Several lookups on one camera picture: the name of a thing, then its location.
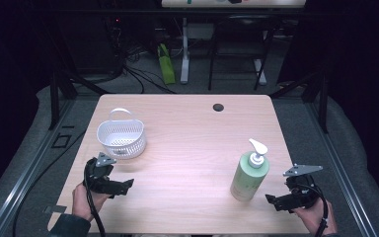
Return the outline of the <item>green bag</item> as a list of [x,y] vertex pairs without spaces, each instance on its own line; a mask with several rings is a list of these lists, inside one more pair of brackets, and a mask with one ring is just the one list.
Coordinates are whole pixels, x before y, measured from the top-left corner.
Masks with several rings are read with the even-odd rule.
[[164,83],[166,85],[175,84],[175,70],[168,49],[163,43],[160,43],[157,51]]

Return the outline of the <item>white desk top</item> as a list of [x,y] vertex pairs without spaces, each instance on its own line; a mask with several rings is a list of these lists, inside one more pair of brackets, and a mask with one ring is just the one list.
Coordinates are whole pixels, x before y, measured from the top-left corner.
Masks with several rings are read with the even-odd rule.
[[303,8],[306,0],[162,0],[164,8]]

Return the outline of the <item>person's right hand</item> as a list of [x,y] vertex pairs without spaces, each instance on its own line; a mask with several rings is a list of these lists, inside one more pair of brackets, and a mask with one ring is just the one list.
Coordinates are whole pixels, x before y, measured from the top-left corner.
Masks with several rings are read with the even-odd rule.
[[[327,206],[328,223],[327,228],[323,231],[323,237],[334,237],[338,233],[338,227],[333,212],[333,206],[329,201],[327,201]],[[309,232],[315,235],[324,216],[324,203],[321,199],[318,199],[312,207],[295,208],[293,212],[302,220]]]

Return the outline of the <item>black chair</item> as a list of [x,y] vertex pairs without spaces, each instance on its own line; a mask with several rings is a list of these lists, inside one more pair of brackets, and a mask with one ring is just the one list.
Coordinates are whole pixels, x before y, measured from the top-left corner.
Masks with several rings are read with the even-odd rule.
[[266,59],[281,21],[271,15],[232,15],[214,24],[209,54],[208,89],[215,73],[254,73],[260,32],[266,33]]

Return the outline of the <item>person's left hand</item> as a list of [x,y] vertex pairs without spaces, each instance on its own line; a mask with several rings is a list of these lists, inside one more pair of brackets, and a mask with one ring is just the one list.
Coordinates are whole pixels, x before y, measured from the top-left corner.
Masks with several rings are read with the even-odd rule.
[[[88,221],[92,221],[94,219],[94,215],[92,214],[91,207],[88,204],[86,187],[82,183],[80,183],[76,186],[76,188],[72,192],[72,195],[72,214],[82,217]],[[91,197],[96,212],[99,212],[103,207],[105,201],[110,197],[110,195],[91,192]]]

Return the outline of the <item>white desk leg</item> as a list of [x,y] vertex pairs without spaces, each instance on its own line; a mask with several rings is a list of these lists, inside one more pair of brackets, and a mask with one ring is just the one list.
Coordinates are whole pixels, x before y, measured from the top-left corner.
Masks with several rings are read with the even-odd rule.
[[258,46],[257,46],[256,53],[253,59],[255,70],[256,70],[256,76],[257,76],[255,88],[264,86],[267,83],[266,78],[265,78],[265,63],[266,63],[265,38],[266,38],[266,33],[260,32]]
[[188,22],[186,18],[183,18],[182,25],[183,35],[183,58],[182,58],[182,68],[181,68],[181,83],[187,84],[189,81],[190,73],[190,57],[189,57],[189,38],[188,38]]

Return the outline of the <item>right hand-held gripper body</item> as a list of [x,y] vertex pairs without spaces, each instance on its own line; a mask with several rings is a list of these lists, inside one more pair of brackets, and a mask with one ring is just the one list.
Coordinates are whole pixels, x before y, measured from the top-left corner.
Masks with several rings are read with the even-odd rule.
[[322,166],[294,164],[292,168],[283,173],[286,178],[285,185],[294,200],[298,201],[298,207],[310,208],[320,197],[321,193],[311,174],[322,170]]

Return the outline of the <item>aluminium rail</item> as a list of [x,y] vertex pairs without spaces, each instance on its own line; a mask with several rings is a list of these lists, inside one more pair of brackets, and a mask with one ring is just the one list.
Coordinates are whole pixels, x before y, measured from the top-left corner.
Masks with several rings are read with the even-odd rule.
[[43,210],[58,205],[87,121],[75,118],[81,103],[67,101],[53,130],[41,107],[0,180],[0,237],[47,237],[52,215]]
[[313,104],[305,104],[306,111],[309,117],[312,119],[313,125],[318,130],[319,136],[323,140],[326,150],[329,154],[329,162],[331,164],[332,170],[335,177],[340,185],[342,194],[345,201],[350,209],[350,212],[357,224],[357,227],[361,233],[362,237],[378,237],[362,203],[358,197],[355,188],[341,162],[341,157],[337,152],[330,135],[324,133],[318,121],[318,112]]

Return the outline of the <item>dark computer tower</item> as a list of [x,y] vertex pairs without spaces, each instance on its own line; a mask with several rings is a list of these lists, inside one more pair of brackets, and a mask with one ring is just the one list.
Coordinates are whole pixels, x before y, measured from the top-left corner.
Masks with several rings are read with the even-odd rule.
[[63,15],[59,25],[81,74],[114,74],[121,69],[99,17]]

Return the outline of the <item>green pump bottle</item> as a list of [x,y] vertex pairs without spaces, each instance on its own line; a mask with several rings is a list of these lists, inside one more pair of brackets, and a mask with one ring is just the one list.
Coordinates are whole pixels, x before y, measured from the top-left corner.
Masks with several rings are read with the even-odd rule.
[[269,162],[265,157],[267,147],[253,138],[249,142],[254,150],[240,157],[230,188],[232,196],[239,201],[251,200],[269,171]]

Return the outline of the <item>black metal stand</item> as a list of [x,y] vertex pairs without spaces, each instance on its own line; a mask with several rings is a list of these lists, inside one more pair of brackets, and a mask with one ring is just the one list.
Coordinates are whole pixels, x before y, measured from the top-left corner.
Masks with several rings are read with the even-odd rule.
[[85,86],[98,95],[107,94],[108,91],[80,76],[75,66],[67,62],[67,55],[56,45],[50,46],[46,51],[52,68],[49,85],[51,107],[49,130],[53,130],[60,121],[59,93],[62,93],[67,100],[75,100],[78,92],[73,86],[74,82]]
[[324,69],[318,69],[300,80],[290,82],[288,85],[282,87],[276,92],[272,93],[270,97],[272,99],[279,98],[295,88],[306,85],[303,93],[301,94],[301,100],[303,103],[312,104],[318,101],[318,125],[324,133],[328,132],[327,128],[327,110],[328,110],[328,85],[329,80],[326,77]]

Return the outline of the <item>white plastic basket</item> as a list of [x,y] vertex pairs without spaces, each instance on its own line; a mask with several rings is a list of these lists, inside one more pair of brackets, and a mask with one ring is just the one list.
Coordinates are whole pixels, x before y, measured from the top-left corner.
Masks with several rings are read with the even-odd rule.
[[124,108],[110,111],[97,129],[97,139],[109,156],[122,160],[136,158],[146,148],[144,123]]

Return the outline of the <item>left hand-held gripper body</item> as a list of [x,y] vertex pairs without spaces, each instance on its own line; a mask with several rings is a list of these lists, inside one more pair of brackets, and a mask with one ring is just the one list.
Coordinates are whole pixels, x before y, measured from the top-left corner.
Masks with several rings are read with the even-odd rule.
[[103,152],[90,159],[84,169],[83,185],[97,194],[115,195],[116,184],[109,178],[115,162],[115,159]]

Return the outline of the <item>grey tape strip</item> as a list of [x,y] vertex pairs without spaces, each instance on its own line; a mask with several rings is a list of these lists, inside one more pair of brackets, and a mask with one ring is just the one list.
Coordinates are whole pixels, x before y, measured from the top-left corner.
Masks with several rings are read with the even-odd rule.
[[43,212],[47,214],[53,214],[53,213],[64,213],[66,210],[66,206],[62,205],[52,205],[52,206],[47,206]]

